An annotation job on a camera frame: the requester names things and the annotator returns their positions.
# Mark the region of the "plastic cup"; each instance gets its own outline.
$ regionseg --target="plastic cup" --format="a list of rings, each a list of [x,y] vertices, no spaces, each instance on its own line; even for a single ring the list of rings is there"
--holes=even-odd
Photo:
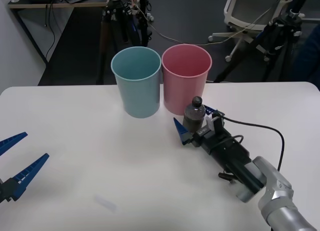
[[[184,115],[195,96],[201,97],[212,66],[210,54],[191,44],[168,48],[162,55],[164,105],[175,115]]]
[[[148,47],[129,47],[111,61],[125,111],[135,118],[152,116],[160,106],[161,58]]]

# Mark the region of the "blue cup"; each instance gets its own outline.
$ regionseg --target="blue cup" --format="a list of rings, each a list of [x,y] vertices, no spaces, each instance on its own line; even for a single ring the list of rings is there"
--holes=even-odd
[[[135,118],[147,118],[160,106],[161,58],[148,47],[129,47],[111,61],[125,111]]]

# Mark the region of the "desk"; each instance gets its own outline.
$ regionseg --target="desk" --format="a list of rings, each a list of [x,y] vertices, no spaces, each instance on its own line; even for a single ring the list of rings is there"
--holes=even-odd
[[[107,0],[84,0],[82,2],[69,4],[65,0],[63,2],[58,2],[53,4],[53,8],[91,8],[91,7],[105,7]],[[45,66],[48,68],[48,61],[45,55],[41,52],[39,46],[37,45],[36,41],[32,37],[30,31],[28,30],[27,26],[21,19],[19,15],[19,10],[22,9],[45,9],[46,3],[30,3],[29,0],[20,0],[19,2],[9,2],[8,7],[12,11],[14,17],[17,19],[18,23],[21,25],[23,31],[31,41],[32,45],[34,46],[37,53],[40,55],[41,59],[45,63]]]
[[[206,84],[205,104],[227,117],[279,129],[281,173],[293,201],[320,228],[320,93],[310,83]],[[13,87],[0,96],[0,139],[29,135],[0,157],[2,180],[50,158],[17,202],[0,204],[6,231],[270,231],[260,192],[244,204],[202,149],[183,147],[161,103],[146,119],[125,113],[117,86]],[[251,158],[278,165],[277,133],[226,122]],[[116,206],[109,210],[95,196]]]

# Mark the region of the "floor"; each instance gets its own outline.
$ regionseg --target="floor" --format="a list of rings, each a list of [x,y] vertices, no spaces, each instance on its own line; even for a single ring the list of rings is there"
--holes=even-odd
[[[224,24],[223,10],[227,0],[149,0],[152,4],[153,26],[162,34],[191,44],[207,43],[211,33],[227,32]],[[319,18],[317,5],[319,0],[308,0],[302,10],[309,18]],[[97,59],[99,53],[100,8],[75,8],[61,36],[59,43],[39,82],[43,85],[94,85],[96,83]],[[304,23],[303,35],[297,50],[308,37],[315,24]],[[122,44],[121,37],[116,36],[119,49],[128,47]],[[225,56],[235,45],[231,39],[222,44],[205,46],[210,53],[213,65],[208,80],[216,76],[228,65]],[[149,47],[160,55],[174,43],[163,39],[153,32]],[[106,85],[116,84],[110,70],[110,60],[115,54],[112,47],[108,51],[107,67],[104,75]],[[269,81],[277,81],[280,62],[269,77]],[[263,54],[254,51],[226,79],[228,82],[259,82],[263,76],[266,63]]]

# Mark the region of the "dark bottle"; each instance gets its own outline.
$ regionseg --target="dark bottle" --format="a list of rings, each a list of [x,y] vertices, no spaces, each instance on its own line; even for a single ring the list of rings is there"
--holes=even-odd
[[[205,115],[206,108],[202,105],[202,98],[195,96],[184,110],[183,126],[190,133],[195,133],[202,127]]]

